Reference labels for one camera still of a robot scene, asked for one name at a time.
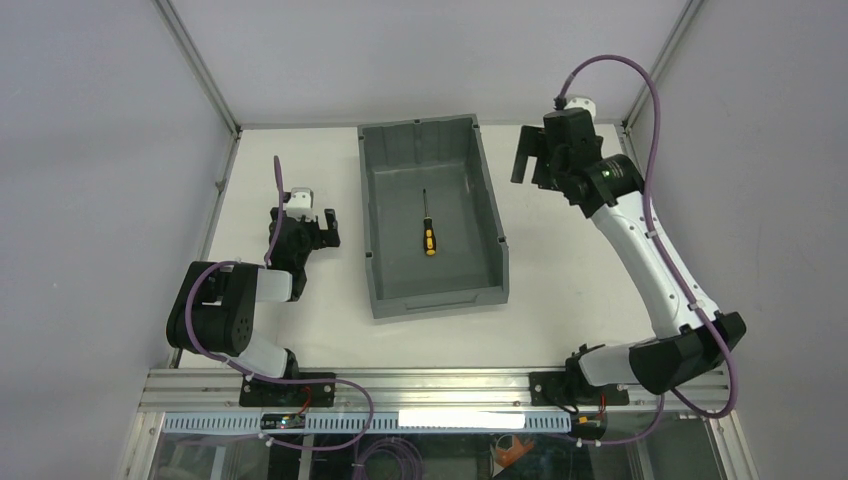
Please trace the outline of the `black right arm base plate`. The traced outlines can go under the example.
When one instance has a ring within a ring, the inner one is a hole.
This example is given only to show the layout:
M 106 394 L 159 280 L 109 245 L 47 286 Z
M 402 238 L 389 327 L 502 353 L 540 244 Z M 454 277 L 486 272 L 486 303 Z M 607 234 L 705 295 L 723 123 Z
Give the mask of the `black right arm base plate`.
M 533 406 L 626 406 L 627 390 L 616 385 L 590 385 L 578 372 L 566 370 L 534 371 L 528 374 Z

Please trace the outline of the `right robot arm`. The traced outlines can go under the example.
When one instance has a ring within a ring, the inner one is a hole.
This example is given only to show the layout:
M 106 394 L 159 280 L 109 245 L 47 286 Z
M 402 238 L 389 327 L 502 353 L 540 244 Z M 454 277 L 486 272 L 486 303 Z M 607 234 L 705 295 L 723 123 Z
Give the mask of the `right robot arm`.
M 583 345 L 565 362 L 559 393 L 589 401 L 602 388 L 639 385 L 663 395 L 712 371 L 746 333 L 737 312 L 724 313 L 697 285 L 673 245 L 664 239 L 645 181 L 624 154 L 605 156 L 590 112 L 555 110 L 540 127 L 520 130 L 511 180 L 561 193 L 612 246 L 647 309 L 654 336 L 616 346 Z

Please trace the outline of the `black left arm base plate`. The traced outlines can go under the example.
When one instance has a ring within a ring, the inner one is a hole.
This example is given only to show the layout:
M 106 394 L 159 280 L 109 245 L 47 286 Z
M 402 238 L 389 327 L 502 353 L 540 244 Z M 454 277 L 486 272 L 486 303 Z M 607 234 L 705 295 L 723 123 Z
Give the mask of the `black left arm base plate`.
M 240 407 L 301 408 L 332 407 L 335 401 L 336 374 L 328 371 L 301 372 L 306 384 L 282 385 L 268 381 L 244 379 L 238 404 Z

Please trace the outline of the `yellow black screwdriver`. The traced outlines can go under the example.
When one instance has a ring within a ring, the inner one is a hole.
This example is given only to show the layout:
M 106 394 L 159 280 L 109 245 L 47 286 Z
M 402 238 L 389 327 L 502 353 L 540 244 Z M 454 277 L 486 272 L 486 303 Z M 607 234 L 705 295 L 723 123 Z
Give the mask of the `yellow black screwdriver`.
M 423 208 L 424 208 L 424 250 L 427 256 L 435 256 L 437 253 L 437 242 L 435 236 L 435 230 L 433 225 L 433 220 L 430 216 L 429 212 L 429 203 L 428 203 L 428 195 L 427 190 L 422 190 L 422 198 L 423 198 Z

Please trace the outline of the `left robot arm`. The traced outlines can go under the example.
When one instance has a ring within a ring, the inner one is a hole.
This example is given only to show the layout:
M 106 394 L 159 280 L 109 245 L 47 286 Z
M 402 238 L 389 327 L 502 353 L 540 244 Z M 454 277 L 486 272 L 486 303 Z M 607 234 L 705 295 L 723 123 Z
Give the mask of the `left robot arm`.
M 336 212 L 292 216 L 270 210 L 269 258 L 263 265 L 195 261 L 187 269 L 166 325 L 170 346 L 220 361 L 250 378 L 299 381 L 296 355 L 255 332 L 259 303 L 300 300 L 312 252 L 341 245 Z

